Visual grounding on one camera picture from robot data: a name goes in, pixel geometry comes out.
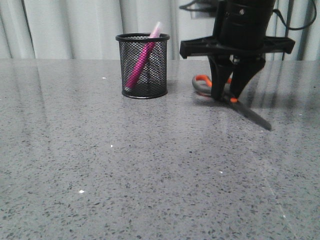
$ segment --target speckled countertop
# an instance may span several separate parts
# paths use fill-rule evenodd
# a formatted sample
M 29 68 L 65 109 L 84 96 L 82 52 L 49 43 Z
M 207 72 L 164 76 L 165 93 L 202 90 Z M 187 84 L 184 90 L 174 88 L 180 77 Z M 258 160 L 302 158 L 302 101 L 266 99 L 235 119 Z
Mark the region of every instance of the speckled countertop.
M 0 239 L 319 240 L 320 61 L 267 62 L 241 101 L 121 94 L 117 60 L 0 60 Z

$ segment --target granite surface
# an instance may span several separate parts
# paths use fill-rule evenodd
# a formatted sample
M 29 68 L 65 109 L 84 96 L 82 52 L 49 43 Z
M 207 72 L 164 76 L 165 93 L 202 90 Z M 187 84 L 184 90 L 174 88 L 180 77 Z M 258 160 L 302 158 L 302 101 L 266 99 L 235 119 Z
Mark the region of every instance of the granite surface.
M 117 60 L 0 60 L 0 239 L 319 240 L 320 61 L 267 62 L 240 100 L 121 94 Z

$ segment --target pink pen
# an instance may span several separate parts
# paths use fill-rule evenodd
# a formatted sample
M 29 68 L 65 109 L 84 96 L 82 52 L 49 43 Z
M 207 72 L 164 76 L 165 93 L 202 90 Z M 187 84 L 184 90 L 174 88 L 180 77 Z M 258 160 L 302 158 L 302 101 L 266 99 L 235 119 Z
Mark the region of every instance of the pink pen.
M 149 38 L 153 39 L 153 38 L 158 38 L 160 36 L 161 33 L 161 28 L 162 28 L 162 24 L 161 22 L 157 22 L 157 24 L 155 25 L 152 33 L 150 34 Z M 144 70 L 144 67 L 149 59 L 149 56 L 153 50 L 153 48 L 155 47 L 156 42 L 147 42 L 143 49 L 142 52 L 139 55 L 138 61 L 136 62 L 132 73 L 130 74 L 128 81 L 126 82 L 125 86 L 124 86 L 124 90 L 127 92 L 131 92 L 132 89 L 135 88 L 139 77 L 142 73 L 142 71 Z

